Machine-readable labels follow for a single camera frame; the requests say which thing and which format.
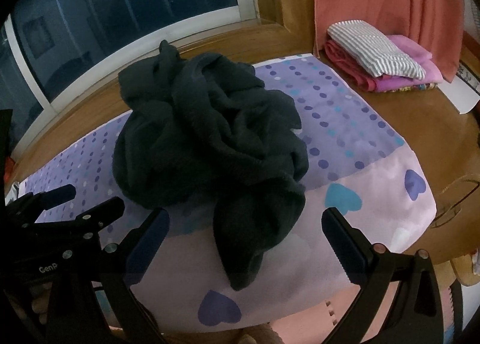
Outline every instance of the bed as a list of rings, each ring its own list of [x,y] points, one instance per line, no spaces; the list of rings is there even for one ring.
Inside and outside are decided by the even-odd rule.
[[[330,67],[311,54],[255,65],[266,89],[292,96],[301,116],[295,133],[307,145],[301,183],[306,206],[289,235],[265,253],[255,281],[230,288],[212,231],[214,202],[200,194],[164,207],[170,229],[142,281],[131,287],[162,331],[207,332],[273,321],[308,309],[350,286],[321,229],[321,213],[337,207],[372,243],[403,252],[427,229],[436,206],[415,153]],[[22,193],[65,184],[76,198],[39,222],[68,221],[119,196],[122,218],[100,231],[102,247],[119,243],[149,210],[125,198],[112,176],[116,137],[129,112],[59,153],[21,184]]]

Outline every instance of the folded cloth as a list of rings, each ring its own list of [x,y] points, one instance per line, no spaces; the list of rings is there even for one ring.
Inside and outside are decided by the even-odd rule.
[[[328,35],[373,77],[383,74],[423,80],[425,71],[378,29],[363,20],[328,27]]]
[[[364,91],[374,91],[377,88],[376,80],[370,76],[359,63],[334,40],[327,40],[325,53],[337,67],[352,76],[357,85]]]
[[[387,35],[387,38],[397,46],[401,51],[408,54],[415,62],[423,64],[433,58],[433,55],[428,50],[425,50],[414,40],[407,38],[404,35]]]
[[[394,92],[426,91],[427,89],[435,89],[437,86],[438,86],[437,83],[420,84],[420,85],[406,86],[406,87],[394,89],[388,92],[394,93]]]
[[[393,91],[395,89],[415,86],[428,83],[441,83],[443,80],[442,73],[438,67],[432,61],[425,61],[422,64],[423,69],[425,69],[426,76],[423,80],[414,80],[407,77],[392,77],[385,80],[375,80],[376,81],[376,91],[385,92]]]
[[[422,66],[425,70],[425,78],[423,80],[415,80],[407,77],[393,76],[390,78],[382,77],[382,79],[375,79],[375,90],[377,92],[393,91],[399,88],[429,83],[441,83],[443,81],[442,73],[431,61],[432,55],[430,52],[403,35],[390,35],[387,38]]]
[[[216,53],[159,55],[118,75],[133,110],[113,154],[125,196],[147,209],[217,192],[213,231],[233,289],[255,278],[263,253],[279,244],[305,205],[308,170],[293,99],[264,89],[253,66]]]

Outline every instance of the window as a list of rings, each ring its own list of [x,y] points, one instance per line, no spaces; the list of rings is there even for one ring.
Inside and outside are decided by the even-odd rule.
[[[54,100],[123,47],[184,19],[236,6],[237,0],[19,0],[12,20],[38,85],[59,111],[65,104],[56,107]]]
[[[43,108],[18,69],[4,26],[0,30],[0,110],[3,109],[13,109],[9,141],[11,152]]]

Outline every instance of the finger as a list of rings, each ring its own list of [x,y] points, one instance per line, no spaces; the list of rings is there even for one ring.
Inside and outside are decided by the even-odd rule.
[[[32,302],[32,310],[34,313],[46,313],[49,308],[50,291],[44,291],[37,299]]]
[[[46,313],[42,313],[38,316],[38,319],[40,320],[40,323],[42,325],[46,325],[47,324],[47,314]]]

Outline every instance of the heart pattern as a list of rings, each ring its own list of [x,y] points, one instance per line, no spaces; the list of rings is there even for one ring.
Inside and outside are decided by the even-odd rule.
[[[423,194],[427,190],[427,184],[423,177],[412,169],[405,172],[405,189],[410,199],[414,202],[419,194]]]
[[[325,207],[336,207],[342,215],[362,208],[362,199],[357,193],[342,184],[332,183],[328,186]]]
[[[198,321],[205,326],[217,326],[221,322],[236,324],[242,319],[238,305],[229,297],[210,290],[198,308]]]

